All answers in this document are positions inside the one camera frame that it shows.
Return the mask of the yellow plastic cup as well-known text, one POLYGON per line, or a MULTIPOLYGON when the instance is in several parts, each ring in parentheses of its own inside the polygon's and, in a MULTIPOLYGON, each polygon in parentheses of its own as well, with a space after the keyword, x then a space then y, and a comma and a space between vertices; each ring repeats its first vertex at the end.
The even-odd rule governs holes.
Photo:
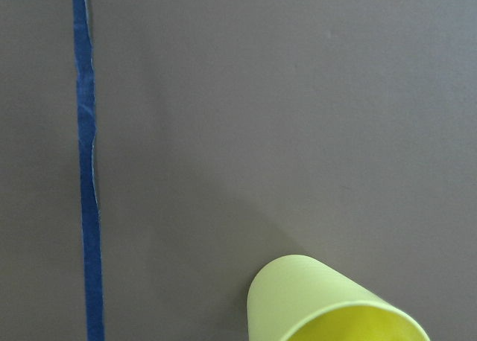
POLYGON ((406 312, 305 255, 266 264, 247 294, 249 340, 428 340, 406 312))

